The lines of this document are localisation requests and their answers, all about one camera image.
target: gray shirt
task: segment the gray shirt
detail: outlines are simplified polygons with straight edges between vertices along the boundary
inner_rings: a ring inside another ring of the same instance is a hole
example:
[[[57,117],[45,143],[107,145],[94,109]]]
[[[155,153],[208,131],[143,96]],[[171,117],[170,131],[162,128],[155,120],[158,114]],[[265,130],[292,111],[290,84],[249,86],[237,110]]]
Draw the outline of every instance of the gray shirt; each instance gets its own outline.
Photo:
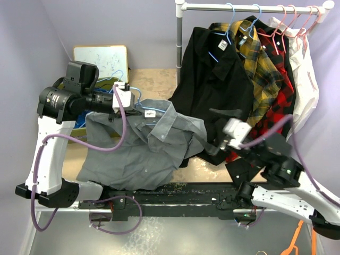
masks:
[[[153,190],[168,183],[184,159],[203,151],[195,138],[206,140],[203,120],[177,113],[167,100],[145,99],[141,103],[166,112],[145,118],[141,109],[141,116],[128,116],[122,146],[110,153],[89,149],[78,181],[96,181],[119,190]],[[122,135],[122,119],[109,122],[107,114],[89,113],[86,130],[90,144],[113,147],[116,142],[111,134]]]

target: red plaid shirt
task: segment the red plaid shirt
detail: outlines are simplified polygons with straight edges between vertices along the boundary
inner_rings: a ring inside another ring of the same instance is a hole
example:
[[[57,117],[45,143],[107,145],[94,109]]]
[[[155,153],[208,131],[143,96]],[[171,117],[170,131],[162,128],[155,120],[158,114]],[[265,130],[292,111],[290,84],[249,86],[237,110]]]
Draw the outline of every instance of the red plaid shirt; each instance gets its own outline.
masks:
[[[257,32],[266,33],[263,29],[257,29]],[[250,131],[249,135],[253,139],[266,133],[268,129],[270,129],[275,123],[281,120],[281,118],[283,118],[286,114],[292,114],[291,104],[294,95],[294,88],[284,68],[284,55],[285,55],[284,51],[278,49],[279,55],[277,55],[272,38],[259,35],[259,39],[268,57],[273,62],[278,71],[281,73],[284,82],[282,83],[281,90],[279,91],[277,98],[275,99],[271,108]],[[282,128],[280,128],[277,132],[281,134]],[[237,154],[232,152],[226,159],[226,161],[231,162],[236,157]]]

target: white shirt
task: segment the white shirt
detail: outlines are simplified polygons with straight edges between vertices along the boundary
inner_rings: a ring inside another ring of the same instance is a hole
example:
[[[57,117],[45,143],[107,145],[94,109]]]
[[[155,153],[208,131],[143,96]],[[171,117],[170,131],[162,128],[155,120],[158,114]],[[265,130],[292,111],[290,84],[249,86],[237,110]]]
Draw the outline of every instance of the white shirt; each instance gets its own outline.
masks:
[[[268,21],[270,27],[276,28],[280,20],[272,17]],[[286,25],[282,24],[279,29],[283,31]],[[296,36],[300,29],[288,28],[285,32],[288,36]],[[300,130],[306,123],[309,116],[316,108],[319,100],[319,88],[315,79],[312,58],[310,56],[309,43],[306,37],[307,46],[304,48],[301,37],[289,39],[290,64],[293,70],[293,77],[296,87],[296,100],[294,105],[294,131]]]

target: white rack pole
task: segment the white rack pole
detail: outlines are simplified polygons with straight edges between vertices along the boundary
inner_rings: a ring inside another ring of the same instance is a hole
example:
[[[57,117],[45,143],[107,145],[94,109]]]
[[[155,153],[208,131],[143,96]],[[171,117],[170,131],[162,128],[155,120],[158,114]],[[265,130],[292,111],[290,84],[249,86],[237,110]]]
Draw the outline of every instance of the white rack pole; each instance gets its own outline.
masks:
[[[180,74],[182,67],[182,20],[183,12],[188,10],[194,11],[225,11],[231,12],[233,8],[225,4],[188,4],[185,0],[175,0],[176,3],[176,17],[177,17],[177,72],[176,72],[176,84],[180,82]],[[260,9],[254,5],[233,5],[236,12],[260,12]],[[327,14],[334,7],[334,1],[327,0],[324,2],[320,9],[321,19],[319,23],[322,23]],[[260,6],[263,13],[284,13],[284,10],[280,6]],[[294,8],[286,7],[286,13],[295,13]],[[309,7],[296,7],[297,14],[310,14],[311,9]],[[312,8],[313,14],[318,14],[318,9]]]

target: whiteboard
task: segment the whiteboard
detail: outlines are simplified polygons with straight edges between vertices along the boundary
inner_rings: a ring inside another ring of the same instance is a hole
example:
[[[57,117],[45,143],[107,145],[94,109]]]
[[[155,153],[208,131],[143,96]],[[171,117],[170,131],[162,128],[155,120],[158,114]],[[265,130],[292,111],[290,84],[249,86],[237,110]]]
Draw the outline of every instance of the whiteboard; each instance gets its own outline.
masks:
[[[128,53],[124,45],[107,45],[107,46],[75,46],[73,48],[73,57],[75,61],[94,64],[99,69],[99,79],[110,78],[113,75],[122,81],[129,81],[128,71]]]

